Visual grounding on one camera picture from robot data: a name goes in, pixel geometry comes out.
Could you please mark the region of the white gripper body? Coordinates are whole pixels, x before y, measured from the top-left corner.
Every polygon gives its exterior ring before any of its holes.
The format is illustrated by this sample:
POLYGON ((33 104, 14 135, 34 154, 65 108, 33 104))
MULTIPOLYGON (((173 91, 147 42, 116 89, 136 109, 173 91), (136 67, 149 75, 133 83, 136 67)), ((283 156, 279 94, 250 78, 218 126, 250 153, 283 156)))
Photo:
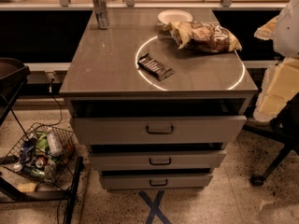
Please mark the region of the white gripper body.
POLYGON ((258 121, 274 118, 299 92, 299 60, 285 58, 279 65, 269 66, 263 76, 253 117, 258 121))

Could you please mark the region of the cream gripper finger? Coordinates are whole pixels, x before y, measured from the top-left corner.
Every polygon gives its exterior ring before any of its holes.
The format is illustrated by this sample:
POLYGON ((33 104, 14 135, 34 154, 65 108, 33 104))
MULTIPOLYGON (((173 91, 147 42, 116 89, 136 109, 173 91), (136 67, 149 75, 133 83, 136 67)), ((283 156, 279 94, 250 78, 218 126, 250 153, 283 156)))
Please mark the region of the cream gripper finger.
POLYGON ((254 36, 261 40, 273 40, 276 24, 277 24, 278 16, 274 17, 270 21, 268 21, 263 26, 259 27, 256 32, 254 33, 254 36))

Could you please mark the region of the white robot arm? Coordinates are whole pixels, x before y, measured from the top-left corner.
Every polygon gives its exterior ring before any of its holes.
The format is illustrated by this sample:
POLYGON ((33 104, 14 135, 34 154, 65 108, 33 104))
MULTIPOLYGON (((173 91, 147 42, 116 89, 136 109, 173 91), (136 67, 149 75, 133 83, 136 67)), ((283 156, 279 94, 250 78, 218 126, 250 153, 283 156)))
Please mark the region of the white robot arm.
POLYGON ((299 0, 291 0, 280 13, 254 34, 273 40, 274 51, 284 57, 266 69, 253 117, 261 122, 274 118, 299 92, 299 0))

